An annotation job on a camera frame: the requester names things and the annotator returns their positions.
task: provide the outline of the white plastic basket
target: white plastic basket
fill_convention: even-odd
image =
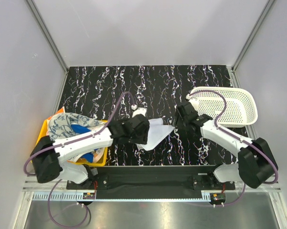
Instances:
[[[218,120],[222,126],[244,127],[255,123],[258,119],[256,103],[248,91],[230,87],[197,87],[191,93],[201,90],[216,91],[226,99],[226,111]],[[216,118],[224,108],[223,99],[215,93],[201,92],[191,97],[199,100],[199,115],[207,114]]]

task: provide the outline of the gray wall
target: gray wall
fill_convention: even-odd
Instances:
[[[236,71],[258,108],[255,129],[279,166],[287,203],[287,0],[278,0]]]
[[[70,66],[232,65],[267,0],[34,0]]]
[[[11,228],[23,164],[51,115],[63,71],[24,0],[0,0],[0,229]]]

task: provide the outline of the yellow basket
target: yellow basket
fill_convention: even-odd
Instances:
[[[40,134],[39,134],[39,137],[38,137],[38,140],[37,140],[37,143],[39,142],[39,140],[42,138],[42,137],[44,137],[44,136],[46,136],[46,134],[47,134],[47,129],[48,129],[48,127],[47,127],[47,120],[45,120],[44,122],[43,122],[43,125],[42,125],[42,129],[41,129],[41,131],[40,131]],[[98,161],[98,162],[96,162],[96,163],[90,163],[90,162],[88,162],[86,159],[84,159],[84,158],[80,158],[77,162],[71,162],[71,161],[69,161],[70,163],[73,163],[73,164],[76,164],[76,165],[88,165],[88,166],[91,166],[91,167],[101,167],[101,166],[105,166],[105,164],[106,164],[106,158],[107,158],[107,151],[108,151],[108,149],[107,149],[107,147],[104,149],[104,153],[103,153],[103,155],[102,155],[102,157],[100,158],[100,160]]]

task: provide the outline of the gray patterned fabric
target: gray patterned fabric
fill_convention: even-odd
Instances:
[[[94,129],[94,127],[103,125],[104,123],[76,113],[59,113],[54,115],[48,123],[48,135],[50,139],[55,140],[79,135],[73,131],[72,124]]]

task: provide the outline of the black marble tabletop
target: black marble tabletop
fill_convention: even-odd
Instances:
[[[99,66],[71,67],[61,97],[66,112],[106,120],[122,92],[130,91],[139,107],[148,109],[149,119],[161,117],[170,124],[176,105],[195,87],[231,87],[224,65]],[[114,119],[129,117],[130,100],[123,99]],[[245,128],[235,129],[246,135]],[[107,165],[215,165],[236,159],[218,144],[174,130],[154,150],[136,145],[112,146]]]

